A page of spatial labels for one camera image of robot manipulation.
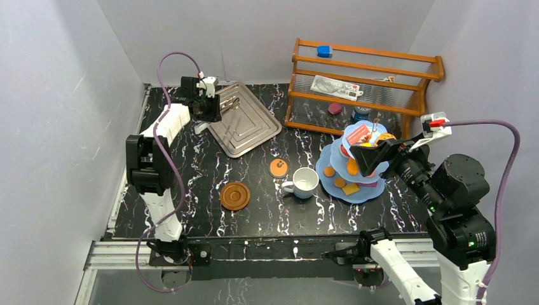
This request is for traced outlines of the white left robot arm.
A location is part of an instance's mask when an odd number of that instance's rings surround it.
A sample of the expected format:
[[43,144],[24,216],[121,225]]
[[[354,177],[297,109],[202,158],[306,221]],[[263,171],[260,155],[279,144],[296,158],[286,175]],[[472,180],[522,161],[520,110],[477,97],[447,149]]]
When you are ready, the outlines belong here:
[[176,100],[168,99],[158,118],[138,135],[126,139],[126,178],[141,195],[149,210],[157,240],[170,242],[165,256],[174,264],[189,259],[190,248],[179,241],[183,226],[172,199],[172,186],[180,182],[170,145],[192,119],[218,122],[221,101],[215,77],[183,76]]

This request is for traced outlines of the brown chocolate chip cookie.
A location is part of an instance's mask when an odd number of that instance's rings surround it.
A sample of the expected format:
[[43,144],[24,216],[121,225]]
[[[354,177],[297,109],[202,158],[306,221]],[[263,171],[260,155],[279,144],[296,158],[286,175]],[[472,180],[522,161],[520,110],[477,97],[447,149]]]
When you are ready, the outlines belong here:
[[383,141],[386,140],[396,140],[396,137],[391,133],[382,133],[380,136],[378,136],[374,142],[374,146],[378,146],[383,143]]

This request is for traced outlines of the steel food tongs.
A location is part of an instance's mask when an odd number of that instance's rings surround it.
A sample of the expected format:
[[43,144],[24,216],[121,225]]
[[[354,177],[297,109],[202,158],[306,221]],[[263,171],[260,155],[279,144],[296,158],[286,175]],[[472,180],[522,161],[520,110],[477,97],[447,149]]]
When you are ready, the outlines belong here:
[[239,108],[240,99],[237,96],[232,96],[219,102],[219,106],[212,105],[210,112],[206,112],[206,116],[198,116],[199,123],[194,127],[194,133],[200,134],[207,129],[212,123],[222,121],[223,116],[235,109]]

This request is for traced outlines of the magenta cake wedge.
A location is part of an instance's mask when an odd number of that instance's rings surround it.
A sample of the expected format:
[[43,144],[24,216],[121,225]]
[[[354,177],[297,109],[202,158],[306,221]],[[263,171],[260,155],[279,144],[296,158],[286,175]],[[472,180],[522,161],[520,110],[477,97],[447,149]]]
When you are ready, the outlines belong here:
[[378,185],[378,182],[377,181],[371,182],[371,183],[357,182],[356,185],[358,185],[359,187],[376,187]]

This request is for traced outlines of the small orange round cookie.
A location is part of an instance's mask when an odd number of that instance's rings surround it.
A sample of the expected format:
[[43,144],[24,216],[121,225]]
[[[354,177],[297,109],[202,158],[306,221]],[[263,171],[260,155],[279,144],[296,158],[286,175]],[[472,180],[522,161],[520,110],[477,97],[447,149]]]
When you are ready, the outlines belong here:
[[335,169],[333,169],[333,167],[327,166],[327,167],[324,168],[323,173],[324,173],[324,175],[326,177],[333,177],[333,176],[335,176],[336,171],[335,171]]

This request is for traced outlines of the red sprinkled donut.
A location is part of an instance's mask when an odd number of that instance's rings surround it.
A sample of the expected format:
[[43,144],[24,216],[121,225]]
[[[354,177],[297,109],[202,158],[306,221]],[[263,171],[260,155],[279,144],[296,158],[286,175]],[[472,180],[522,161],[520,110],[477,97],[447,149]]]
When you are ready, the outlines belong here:
[[344,148],[344,146],[340,146],[339,152],[344,158],[349,158],[350,155],[348,154],[347,150]]

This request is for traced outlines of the pink layered cake slice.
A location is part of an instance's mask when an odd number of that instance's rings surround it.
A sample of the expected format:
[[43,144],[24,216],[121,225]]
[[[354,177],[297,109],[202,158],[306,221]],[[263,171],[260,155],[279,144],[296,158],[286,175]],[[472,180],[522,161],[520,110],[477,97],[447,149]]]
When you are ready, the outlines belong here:
[[361,125],[351,125],[345,129],[345,139],[349,145],[353,146],[360,143],[362,138],[367,138],[370,135],[371,131],[366,124]]

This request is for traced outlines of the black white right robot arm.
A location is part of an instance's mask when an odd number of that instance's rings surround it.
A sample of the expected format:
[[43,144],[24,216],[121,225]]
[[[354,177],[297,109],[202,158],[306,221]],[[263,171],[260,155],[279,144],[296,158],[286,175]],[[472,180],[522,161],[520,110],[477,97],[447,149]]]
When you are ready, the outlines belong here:
[[465,154],[448,156],[436,170],[421,139],[382,141],[376,147],[351,146],[364,175],[382,162],[383,177],[396,176],[428,210],[425,226],[432,239],[441,275],[441,292],[430,288],[404,259],[383,227],[364,230],[355,245],[322,254],[336,261],[360,259],[377,264],[406,304],[476,304],[486,286],[483,277],[496,256],[496,233],[477,204],[489,192],[483,166]]

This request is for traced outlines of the orange oval pastry piece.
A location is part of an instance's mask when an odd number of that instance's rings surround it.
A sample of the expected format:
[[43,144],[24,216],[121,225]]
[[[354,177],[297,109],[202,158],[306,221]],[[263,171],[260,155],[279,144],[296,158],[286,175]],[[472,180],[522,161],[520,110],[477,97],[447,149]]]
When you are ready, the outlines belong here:
[[359,173],[357,162],[353,158],[349,158],[346,163],[346,170],[349,175],[355,176]]

